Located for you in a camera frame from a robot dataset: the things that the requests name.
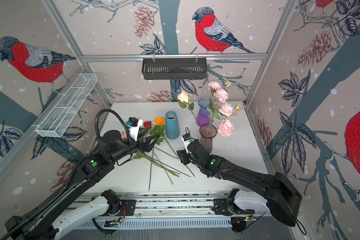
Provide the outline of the orange artificial rose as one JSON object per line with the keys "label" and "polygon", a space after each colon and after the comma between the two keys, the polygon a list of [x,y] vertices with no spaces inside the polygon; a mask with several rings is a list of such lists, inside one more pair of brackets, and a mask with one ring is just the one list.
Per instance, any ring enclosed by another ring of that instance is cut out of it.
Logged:
{"label": "orange artificial rose", "polygon": [[168,145],[170,146],[171,150],[172,150],[172,151],[174,152],[174,154],[175,154],[174,149],[171,147],[171,145],[169,144],[167,138],[165,137],[165,131],[166,131],[165,119],[162,118],[162,117],[157,117],[157,118],[154,120],[154,122],[155,122],[155,124],[156,124],[156,125],[154,126],[154,128],[153,128],[154,133],[157,134],[157,135],[160,135],[160,139],[165,140],[165,141],[168,143]]}

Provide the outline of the pink peony spray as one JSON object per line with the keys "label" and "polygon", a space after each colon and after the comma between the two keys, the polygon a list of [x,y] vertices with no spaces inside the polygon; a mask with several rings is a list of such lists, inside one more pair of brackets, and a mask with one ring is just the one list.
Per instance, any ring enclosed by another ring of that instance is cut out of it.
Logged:
{"label": "pink peony spray", "polygon": [[218,113],[218,108],[220,103],[224,104],[229,99],[228,92],[221,86],[218,82],[208,83],[208,88],[210,90],[210,98],[208,100],[208,113],[209,113],[209,125],[212,125],[215,115]]}
{"label": "pink peony spray", "polygon": [[223,137],[229,137],[232,135],[235,127],[229,118],[236,116],[241,109],[241,105],[232,106],[228,103],[223,103],[220,107],[218,107],[214,117],[217,120],[220,120],[218,126],[219,134]]}

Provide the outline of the cream peach artificial rose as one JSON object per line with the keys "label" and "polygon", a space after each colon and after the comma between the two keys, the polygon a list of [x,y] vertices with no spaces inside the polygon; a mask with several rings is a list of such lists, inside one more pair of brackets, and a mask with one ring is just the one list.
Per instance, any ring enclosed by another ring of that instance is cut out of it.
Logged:
{"label": "cream peach artificial rose", "polygon": [[182,109],[188,109],[192,113],[194,119],[196,120],[197,118],[196,118],[196,115],[194,113],[195,105],[194,105],[193,102],[191,102],[191,99],[190,99],[190,96],[188,95],[188,93],[185,92],[185,91],[182,91],[178,95],[177,99],[178,99],[179,106]]}

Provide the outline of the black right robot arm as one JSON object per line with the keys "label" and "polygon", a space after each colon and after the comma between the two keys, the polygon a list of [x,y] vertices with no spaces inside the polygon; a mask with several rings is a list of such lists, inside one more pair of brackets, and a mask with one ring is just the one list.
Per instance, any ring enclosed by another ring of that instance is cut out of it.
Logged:
{"label": "black right robot arm", "polygon": [[196,165],[208,178],[231,181],[259,194],[280,223],[294,227],[298,222],[302,195],[284,174],[262,174],[237,166],[223,157],[209,154],[198,140],[178,150],[177,155],[183,165]]}

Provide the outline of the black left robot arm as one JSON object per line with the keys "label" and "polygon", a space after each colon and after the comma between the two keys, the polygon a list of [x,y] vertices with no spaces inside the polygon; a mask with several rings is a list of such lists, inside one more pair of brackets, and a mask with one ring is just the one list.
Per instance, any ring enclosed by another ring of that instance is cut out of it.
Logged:
{"label": "black left robot arm", "polygon": [[123,141],[119,131],[106,132],[97,147],[71,172],[68,181],[58,191],[27,214],[11,217],[6,223],[4,240],[59,240],[81,224],[103,214],[117,215],[125,211],[121,200],[112,190],[104,191],[88,204],[69,213],[64,211],[84,192],[99,183],[115,164],[136,151],[150,152],[158,135]]}

